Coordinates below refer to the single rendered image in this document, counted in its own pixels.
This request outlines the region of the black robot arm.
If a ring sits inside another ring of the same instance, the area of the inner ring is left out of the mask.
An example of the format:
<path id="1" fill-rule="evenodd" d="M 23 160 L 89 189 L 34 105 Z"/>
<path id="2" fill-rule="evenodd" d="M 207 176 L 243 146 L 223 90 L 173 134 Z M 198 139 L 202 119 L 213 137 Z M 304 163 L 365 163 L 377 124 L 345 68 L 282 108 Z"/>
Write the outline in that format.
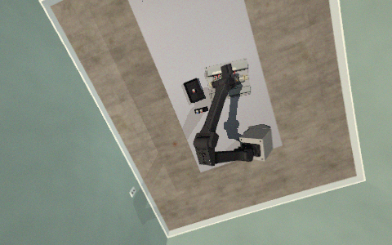
<path id="1" fill-rule="evenodd" d="M 233 161 L 251 162 L 254 156 L 261 156 L 260 145 L 242 143 L 243 148 L 238 147 L 237 149 L 234 149 L 234 151 L 238 152 L 215 152 L 215 147 L 219 139 L 219 136 L 216 133 L 216 127 L 221 116 L 225 99 L 229 94 L 231 87 L 236 83 L 231 63 L 223 65 L 220 68 L 222 72 L 222 79 L 212 82 L 212 87 L 214 86 L 213 88 L 216 89 L 216 92 L 203 128 L 194 138 L 194 147 L 198 156 L 198 162 L 201 165 L 208 166 L 215 166 L 216 163 L 227 163 Z"/>

